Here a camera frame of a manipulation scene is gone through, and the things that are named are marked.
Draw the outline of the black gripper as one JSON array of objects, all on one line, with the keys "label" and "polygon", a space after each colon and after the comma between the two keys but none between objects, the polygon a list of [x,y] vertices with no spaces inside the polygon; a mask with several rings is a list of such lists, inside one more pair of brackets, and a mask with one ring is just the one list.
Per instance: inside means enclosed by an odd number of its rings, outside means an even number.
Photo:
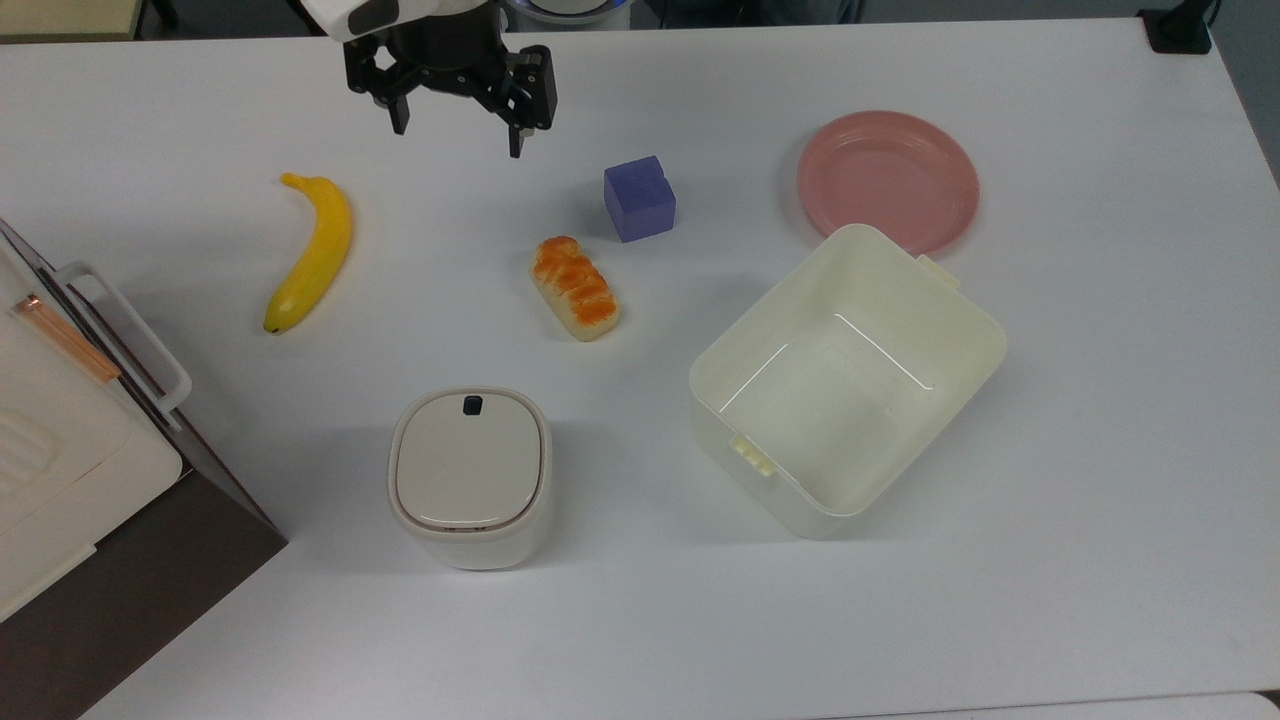
[{"label": "black gripper", "polygon": [[[550,49],[545,45],[506,53],[498,10],[467,10],[393,26],[379,36],[343,44],[346,78],[355,94],[367,94],[387,110],[396,135],[410,123],[408,94],[419,87],[448,94],[489,92],[490,113],[507,126],[509,156],[556,120],[558,90]],[[388,50],[390,65],[378,65]]]}]

